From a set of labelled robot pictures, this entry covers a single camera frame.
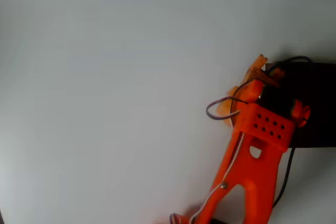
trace white background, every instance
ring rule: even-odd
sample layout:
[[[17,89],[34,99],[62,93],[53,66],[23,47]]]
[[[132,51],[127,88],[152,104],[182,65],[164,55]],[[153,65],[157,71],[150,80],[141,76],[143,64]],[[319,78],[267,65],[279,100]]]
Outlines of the white background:
[[[336,0],[0,0],[5,222],[182,213],[206,196],[230,137],[206,105],[260,53],[335,62],[335,41]],[[335,168],[333,149],[298,150],[269,223],[335,223]],[[237,223],[239,196],[217,216]]]

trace white surface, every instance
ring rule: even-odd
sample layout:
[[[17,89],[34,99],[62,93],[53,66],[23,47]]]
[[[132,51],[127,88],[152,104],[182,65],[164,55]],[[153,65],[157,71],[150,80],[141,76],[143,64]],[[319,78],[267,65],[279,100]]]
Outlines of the white surface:
[[[146,224],[198,203],[230,136],[207,103],[259,53],[335,61],[335,17],[335,0],[0,0],[6,223]],[[270,223],[335,222],[335,154],[297,152]]]

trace black cable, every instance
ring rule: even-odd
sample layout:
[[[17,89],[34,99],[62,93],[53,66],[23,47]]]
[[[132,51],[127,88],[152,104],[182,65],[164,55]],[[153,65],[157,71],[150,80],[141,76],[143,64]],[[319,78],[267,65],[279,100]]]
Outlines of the black cable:
[[[281,197],[284,194],[284,191],[286,189],[286,185],[287,185],[287,181],[288,181],[288,177],[289,177],[289,172],[290,172],[290,167],[291,167],[291,164],[292,164],[294,152],[295,152],[295,148],[293,147],[292,150],[290,151],[290,155],[289,155],[289,158],[288,158],[288,164],[287,164],[287,170],[286,170],[285,178],[284,178],[280,193],[279,193],[277,199],[273,203],[273,208],[277,205],[277,203],[281,199]]]
[[[286,63],[286,62],[290,62],[290,61],[295,61],[295,60],[305,60],[305,61],[310,62],[310,63],[313,62],[307,56],[294,56],[294,57],[288,58],[286,60],[276,62],[272,67],[270,67],[270,69],[266,70],[265,73],[270,74],[274,69],[279,67],[281,64]]]

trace holes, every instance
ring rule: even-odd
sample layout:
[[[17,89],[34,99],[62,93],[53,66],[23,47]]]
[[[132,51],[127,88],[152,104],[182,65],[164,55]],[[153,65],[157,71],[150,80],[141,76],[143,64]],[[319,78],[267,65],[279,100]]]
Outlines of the holes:
[[[261,155],[261,149],[258,149],[254,146],[250,146],[250,153],[251,153],[252,157],[259,158],[260,155]]]

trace orange bracket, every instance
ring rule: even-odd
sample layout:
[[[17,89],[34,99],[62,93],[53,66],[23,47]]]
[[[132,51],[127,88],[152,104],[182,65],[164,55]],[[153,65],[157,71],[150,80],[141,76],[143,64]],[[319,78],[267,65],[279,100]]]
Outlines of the orange bracket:
[[[271,215],[278,166],[287,151],[295,123],[256,103],[244,105],[237,116],[232,140],[211,188],[211,195],[193,223],[208,224],[219,201],[233,187],[245,189],[244,224],[266,224]],[[250,147],[261,150],[255,158]],[[176,222],[189,219],[174,215]]]

